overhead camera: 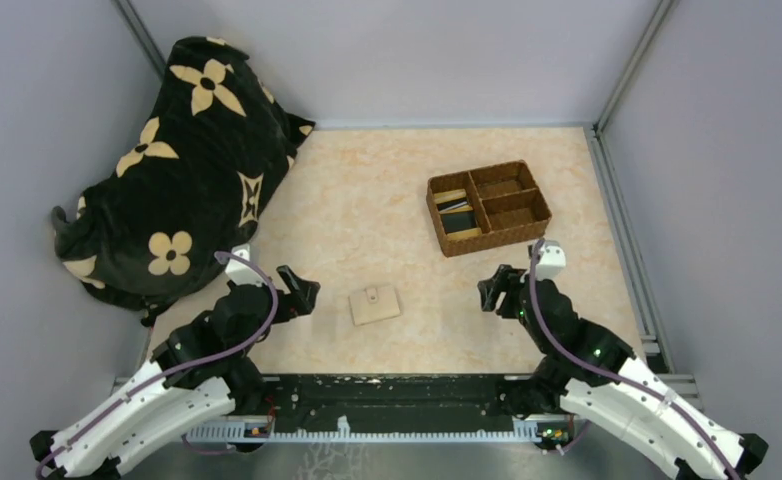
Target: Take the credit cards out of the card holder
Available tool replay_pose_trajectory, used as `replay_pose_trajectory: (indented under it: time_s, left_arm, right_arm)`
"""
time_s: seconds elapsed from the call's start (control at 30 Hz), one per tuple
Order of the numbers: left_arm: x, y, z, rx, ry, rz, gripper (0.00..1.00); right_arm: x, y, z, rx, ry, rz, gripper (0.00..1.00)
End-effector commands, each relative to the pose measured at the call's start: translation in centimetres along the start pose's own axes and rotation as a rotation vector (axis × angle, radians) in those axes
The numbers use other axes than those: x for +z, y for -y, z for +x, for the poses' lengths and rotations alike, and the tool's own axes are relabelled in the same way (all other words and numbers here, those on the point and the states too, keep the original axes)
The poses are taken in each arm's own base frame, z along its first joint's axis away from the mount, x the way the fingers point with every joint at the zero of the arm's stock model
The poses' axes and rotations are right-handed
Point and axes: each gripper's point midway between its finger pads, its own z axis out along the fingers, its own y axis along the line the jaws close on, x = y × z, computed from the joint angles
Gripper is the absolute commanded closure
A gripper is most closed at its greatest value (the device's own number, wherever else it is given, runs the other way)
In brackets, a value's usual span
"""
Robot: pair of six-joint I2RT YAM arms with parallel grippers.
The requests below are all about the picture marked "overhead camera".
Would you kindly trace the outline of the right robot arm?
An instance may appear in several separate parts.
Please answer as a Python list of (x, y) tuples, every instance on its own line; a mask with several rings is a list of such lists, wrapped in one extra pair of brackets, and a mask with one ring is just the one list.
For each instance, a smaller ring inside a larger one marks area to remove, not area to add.
[(581, 317), (550, 280), (501, 265), (477, 284), (480, 307), (518, 321), (543, 357), (498, 389), (508, 415), (576, 415), (640, 452), (672, 479), (743, 479), (768, 443), (706, 417), (608, 328)]

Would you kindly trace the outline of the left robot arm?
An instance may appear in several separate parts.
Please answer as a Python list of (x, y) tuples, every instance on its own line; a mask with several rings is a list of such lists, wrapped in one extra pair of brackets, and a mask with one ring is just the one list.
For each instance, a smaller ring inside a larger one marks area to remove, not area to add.
[(251, 265), (258, 282), (228, 281), (228, 292), (175, 329), (139, 370), (84, 418), (30, 440), (38, 479), (119, 479), (148, 455), (225, 415), (256, 413), (270, 398), (250, 349), (275, 324), (310, 314), (321, 286), (289, 266), (286, 285)]

